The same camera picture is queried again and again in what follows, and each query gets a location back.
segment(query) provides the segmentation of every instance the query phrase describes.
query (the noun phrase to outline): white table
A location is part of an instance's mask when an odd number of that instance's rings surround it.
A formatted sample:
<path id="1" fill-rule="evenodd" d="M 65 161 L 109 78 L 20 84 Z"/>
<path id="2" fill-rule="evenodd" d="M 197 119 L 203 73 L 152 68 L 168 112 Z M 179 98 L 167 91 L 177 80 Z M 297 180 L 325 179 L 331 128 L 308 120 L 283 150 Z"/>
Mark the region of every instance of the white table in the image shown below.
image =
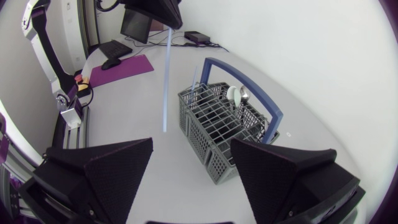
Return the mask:
<path id="1" fill-rule="evenodd" d="M 160 40 L 165 37 L 163 34 L 159 36 Z M 119 41 L 132 47 L 133 55 L 141 49 L 127 40 Z M 148 137 L 154 141 L 154 152 L 132 205 L 128 223 L 145 223 L 149 220 L 255 223 L 240 177 L 215 185 L 179 126 L 177 93 L 192 85 L 196 66 L 199 81 L 206 57 L 218 58 L 245 73 L 279 106 L 284 117 L 278 128 L 280 137 L 275 145 L 308 150 L 336 149 L 336 162 L 361 178 L 351 156 L 311 111 L 267 75 L 222 49 L 172 48 L 168 129 L 163 133 L 165 50 L 165 47 L 160 46 L 144 49 L 141 54 L 146 54 L 154 71 L 96 87 L 90 105 L 90 146 Z M 94 51 L 84 66 L 83 76 L 89 77 L 91 69 L 102 65 L 105 60 L 107 58 L 99 49 Z M 213 67 L 209 83 L 216 82 L 241 86 L 231 75 Z M 271 118 L 255 97 L 250 102 Z M 357 206 L 355 223 L 365 222 L 364 203 L 362 200 Z"/>

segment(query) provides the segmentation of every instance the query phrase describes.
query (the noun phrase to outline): computer monitor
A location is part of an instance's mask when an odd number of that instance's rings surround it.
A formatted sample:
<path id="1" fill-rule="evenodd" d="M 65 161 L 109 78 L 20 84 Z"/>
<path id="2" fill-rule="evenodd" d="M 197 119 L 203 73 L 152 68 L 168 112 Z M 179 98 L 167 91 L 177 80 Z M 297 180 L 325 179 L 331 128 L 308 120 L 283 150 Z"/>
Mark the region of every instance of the computer monitor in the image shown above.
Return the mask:
<path id="1" fill-rule="evenodd" d="M 126 9 L 120 33 L 146 44 L 151 24 L 152 18 L 131 9 Z"/>

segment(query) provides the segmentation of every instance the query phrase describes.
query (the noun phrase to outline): spoon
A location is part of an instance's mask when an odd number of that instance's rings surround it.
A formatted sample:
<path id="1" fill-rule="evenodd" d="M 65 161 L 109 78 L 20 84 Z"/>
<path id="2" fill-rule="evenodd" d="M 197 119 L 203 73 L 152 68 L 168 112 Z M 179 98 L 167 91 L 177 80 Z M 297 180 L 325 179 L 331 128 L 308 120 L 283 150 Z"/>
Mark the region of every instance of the spoon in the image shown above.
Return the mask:
<path id="1" fill-rule="evenodd" d="M 245 110 L 244 108 L 245 108 L 245 106 L 247 105 L 247 102 L 250 99 L 251 92 L 246 86 L 242 86 L 240 92 L 241 92 L 241 101 L 242 101 L 242 104 L 243 104 L 242 114 L 241 114 L 241 122 L 243 124 L 243 121 L 244 121 L 243 120 L 243 116 L 244 116 L 244 110 Z"/>
<path id="2" fill-rule="evenodd" d="M 226 98 L 229 101 L 229 108 L 231 109 L 231 111 L 233 110 L 232 102 L 234 101 L 234 98 L 235 98 L 235 90 L 236 90 L 236 86 L 231 86 L 228 88 L 228 90 L 226 92 Z"/>

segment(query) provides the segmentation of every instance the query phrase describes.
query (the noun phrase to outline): blue handle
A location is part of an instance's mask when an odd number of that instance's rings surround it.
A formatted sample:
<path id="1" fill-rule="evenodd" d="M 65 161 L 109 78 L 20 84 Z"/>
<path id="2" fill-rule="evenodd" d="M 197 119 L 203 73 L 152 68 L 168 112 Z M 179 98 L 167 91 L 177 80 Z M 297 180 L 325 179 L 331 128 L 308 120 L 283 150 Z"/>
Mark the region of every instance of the blue handle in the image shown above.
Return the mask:
<path id="1" fill-rule="evenodd" d="M 239 80 L 243 85 L 245 85 L 254 96 L 259 99 L 259 101 L 266 107 L 268 112 L 272 116 L 271 123 L 268 126 L 266 133 L 262 139 L 262 143 L 269 144 L 274 137 L 274 134 L 279 126 L 280 121 L 284 114 L 281 112 L 279 107 L 274 103 L 274 101 L 265 93 L 256 83 L 254 83 L 249 77 L 245 76 L 238 69 L 228 65 L 215 58 L 206 58 L 205 64 L 203 66 L 203 71 L 201 73 L 200 83 L 206 84 L 209 81 L 211 66 L 216 65 L 217 67 L 223 69 L 224 71 L 231 74 L 237 80 Z"/>

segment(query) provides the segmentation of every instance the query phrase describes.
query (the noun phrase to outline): metal spoon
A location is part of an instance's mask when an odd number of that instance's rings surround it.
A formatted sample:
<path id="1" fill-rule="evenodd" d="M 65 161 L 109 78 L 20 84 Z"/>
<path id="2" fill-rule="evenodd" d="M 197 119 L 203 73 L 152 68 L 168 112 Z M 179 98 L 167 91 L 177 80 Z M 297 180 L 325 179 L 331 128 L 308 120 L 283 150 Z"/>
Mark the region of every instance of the metal spoon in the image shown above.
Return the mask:
<path id="1" fill-rule="evenodd" d="M 249 99 L 250 99 L 250 96 L 251 96 L 251 92 L 250 92 L 250 90 L 246 87 L 246 86 L 242 86 L 241 87 L 241 90 L 240 90 L 240 92 L 241 92 L 241 101 L 242 101 L 242 113 L 241 113 L 241 122 L 242 122 L 242 124 L 243 124 L 243 116 L 244 116 L 244 108 L 245 108 L 245 106 L 247 105 L 247 102 L 249 101 Z"/>

